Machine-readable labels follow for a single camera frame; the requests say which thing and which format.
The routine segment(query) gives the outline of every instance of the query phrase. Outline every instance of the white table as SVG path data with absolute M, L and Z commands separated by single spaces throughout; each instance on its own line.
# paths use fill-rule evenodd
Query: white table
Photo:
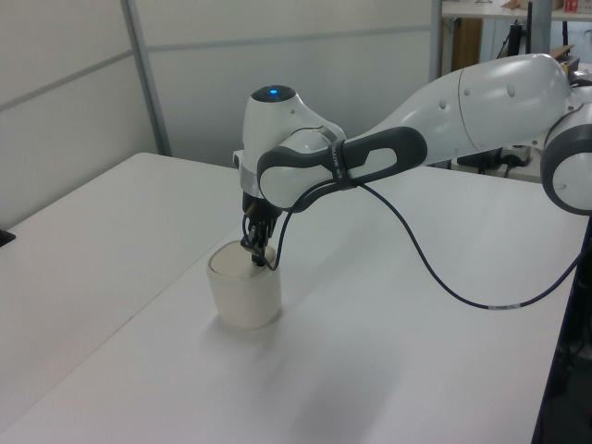
M 533 183 L 422 167 L 376 188 L 445 281 L 478 302 L 544 290 L 586 228 Z M 0 443 L 530 442 L 571 277 L 524 309 L 471 308 L 427 274 L 381 203 L 335 193 L 289 227 L 282 317 L 243 332 L 216 317 L 205 276 L 214 250 L 240 235 L 236 227 Z
M 526 19 L 526 9 L 501 7 L 508 0 L 493 0 L 492 3 L 476 3 L 475 0 L 442 2 L 442 17 L 473 19 Z M 563 7 L 551 11 L 553 21 L 592 21 L 592 14 L 563 12 Z
M 241 218 L 235 170 L 137 154 L 0 248 L 0 431 Z

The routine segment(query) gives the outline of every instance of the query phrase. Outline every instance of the black cable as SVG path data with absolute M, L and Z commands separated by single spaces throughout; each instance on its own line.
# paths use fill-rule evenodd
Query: black cable
M 313 187 L 309 188 L 303 194 L 301 194 L 301 196 L 296 200 L 294 205 L 288 211 L 288 213 L 286 214 L 286 219 L 284 220 L 284 225 L 281 227 L 281 232 L 279 233 L 279 240 L 277 241 L 276 260 L 275 260 L 274 265 L 271 265 L 269 263 L 269 261 L 265 258 L 264 255 L 257 256 L 259 258 L 259 260 L 271 271 L 276 271 L 279 267 L 279 258 L 281 257 L 281 248 L 284 244 L 284 236 L 286 235 L 286 228 L 288 227 L 288 222 L 290 222 L 290 219 L 291 219 L 292 215 L 294 214 L 294 212 L 301 205 L 302 201 L 304 199 L 306 199 L 306 196 L 308 196 L 311 192 L 318 190 L 319 188 L 323 188 L 324 186 L 329 185 L 331 183 L 333 183 L 333 180 L 325 180 L 325 181 L 317 183 Z M 253 246 L 249 244 L 249 236 L 247 234 L 246 223 L 247 223 L 247 216 L 245 215 L 242 218 L 242 235 L 243 235 L 244 241 L 247 244 L 247 246 L 250 248 L 253 248 Z
M 269 263 L 269 261 L 267 261 L 267 259 L 265 259 L 262 256 L 259 256 L 259 259 L 271 271 L 276 271 L 278 269 L 278 267 L 279 267 L 279 258 L 281 256 L 281 249 L 282 249 L 282 245 L 284 243 L 284 236 L 286 234 L 286 228 L 288 226 L 288 223 L 290 222 L 290 219 L 291 219 L 292 215 L 294 214 L 294 211 L 296 211 L 296 209 L 298 208 L 298 206 L 302 203 L 302 201 L 306 198 L 306 196 L 308 196 L 311 192 L 313 192 L 314 190 L 317 190 L 317 189 L 319 189 L 321 187 L 324 187 L 324 186 L 326 186 L 326 185 L 328 185 L 330 183 L 333 183 L 333 181 L 332 180 L 325 180 L 324 182 L 318 183 L 318 184 L 314 185 L 313 187 L 309 188 L 307 191 L 305 191 L 298 198 L 298 200 L 294 203 L 294 205 L 288 211 L 288 214 L 286 215 L 286 220 L 284 220 L 284 224 L 283 224 L 283 226 L 281 228 L 281 233 L 279 235 L 279 240 L 277 241 L 277 255 L 276 255 L 275 264 L 274 265 L 271 265 Z M 432 278 L 439 284 L 439 286 L 442 289 L 444 289 L 454 299 L 456 299 L 456 300 L 458 300 L 458 301 L 460 301 L 462 303 L 465 303 L 467 305 L 471 305 L 474 308 L 480 308 L 482 310 L 513 310 L 513 309 L 516 309 L 516 308 L 526 307 L 526 306 L 531 305 L 531 304 L 533 304 L 535 302 L 538 302 L 541 299 L 545 298 L 546 296 L 549 296 L 555 289 L 557 289 L 560 286 L 560 284 L 570 275 L 570 273 L 574 270 L 574 268 L 580 263 L 580 261 L 592 250 L 592 243 L 591 243 L 590 245 L 588 245 L 588 247 L 585 250 L 581 251 L 577 255 L 577 257 L 567 267 L 567 269 L 563 272 L 563 274 L 559 277 L 559 279 L 557 279 L 555 281 L 555 283 L 553 283 L 548 289 L 546 289 L 545 291 L 543 291 L 539 295 L 535 296 L 534 298 L 529 299 L 528 301 L 518 302 L 518 303 L 513 303 L 513 304 L 508 304 L 508 305 L 485 305 L 483 303 L 469 301 L 468 299 L 464 299 L 464 297 L 458 295 L 456 292 L 454 292 L 453 290 L 451 290 L 442 281 L 442 279 L 440 279 L 440 277 L 436 274 L 436 272 L 434 271 L 434 269 L 432 268 L 432 266 L 427 262 L 427 259 L 426 259 L 426 256 L 424 255 L 423 250 L 419 246 L 419 243 L 417 242 L 417 239 L 415 238 L 415 235 L 413 234 L 411 228 L 409 227 L 409 224 L 404 219 L 404 217 L 401 215 L 401 213 L 399 213 L 399 211 L 386 198 L 384 198 L 378 192 L 374 191 L 372 188 L 368 187 L 367 185 L 365 185 L 363 183 L 356 182 L 355 180 L 353 180 L 351 183 L 354 186 L 356 186 L 356 187 L 360 187 L 360 188 L 363 188 L 364 190 L 368 191 L 370 194 L 372 194 L 373 196 L 375 196 L 380 202 L 382 202 L 384 205 L 387 206 L 387 208 L 402 223 L 403 227 L 407 231 L 407 234 L 409 235 L 409 238 L 411 239 L 411 241 L 413 243 L 413 246 L 415 247 L 415 250 L 419 254 L 419 257 L 421 258 L 422 262 L 424 263 L 425 268 L 427 269 L 427 271 L 429 272 L 429 274 L 432 276 Z M 246 219 L 247 219 L 247 216 L 245 216 L 242 219 L 242 233 L 244 235 L 244 239 L 246 241 L 248 241 L 247 229 L 246 229 L 246 225 L 245 225 L 246 224 Z
M 409 225 L 407 224 L 407 222 L 405 221 L 405 219 L 403 218 L 401 213 L 399 213 L 399 211 L 397 211 L 397 209 L 394 206 L 392 206 L 392 204 L 387 199 L 382 197 L 380 194 L 378 194 L 376 191 L 374 191 L 373 189 L 371 189 L 367 185 L 365 185 L 363 183 L 357 183 L 356 185 L 358 185 L 360 188 L 364 188 L 370 194 L 375 196 L 380 202 L 382 202 L 384 205 L 386 205 L 388 207 L 388 209 L 391 212 L 393 212 L 394 215 L 400 220 L 403 227 L 407 231 L 407 234 L 409 235 L 411 241 L 413 242 L 413 245 L 415 246 L 415 250 L 417 250 L 419 257 L 422 259 L 422 262 L 424 263 L 425 268 L 427 268 L 427 271 L 429 272 L 429 274 L 432 275 L 432 278 L 434 278 L 434 280 L 440 285 L 440 287 L 442 287 L 453 298 L 457 299 L 460 302 L 466 303 L 467 305 L 471 305 L 472 307 L 475 307 L 475 308 L 481 308 L 483 310 L 511 310 L 511 309 L 515 309 L 515 308 L 526 307 L 526 306 L 531 305 L 535 302 L 538 302 L 541 299 L 543 299 L 544 297 L 551 294 L 555 289 L 557 289 L 560 286 L 560 284 L 570 275 L 570 273 L 574 270 L 574 268 L 580 263 L 580 261 L 588 254 L 588 252 L 590 252 L 590 250 L 592 250 L 592 246 L 588 246 L 588 248 L 586 248 L 584 251 L 580 252 L 577 255 L 577 257 L 573 260 L 573 262 L 570 264 L 570 266 L 567 267 L 567 270 L 565 270 L 565 272 L 559 277 L 559 279 L 557 279 L 557 281 L 555 281 L 555 283 L 553 285 L 551 285 L 548 289 L 546 289 L 545 291 L 540 293 L 538 296 L 535 296 L 534 298 L 529 299 L 528 301 L 513 303 L 513 304 L 508 304 L 508 305 L 484 305 L 483 303 L 472 302 L 472 301 L 464 299 L 462 296 L 459 296 L 458 294 L 456 294 L 453 290 L 451 290 L 442 281 L 442 279 L 439 278 L 439 276 L 436 274 L 436 272 L 434 271 L 432 266 L 427 262 L 424 252 L 422 251 L 421 247 L 419 246 L 417 239 L 415 238 L 413 232 L 411 231 L 411 228 L 409 227 Z

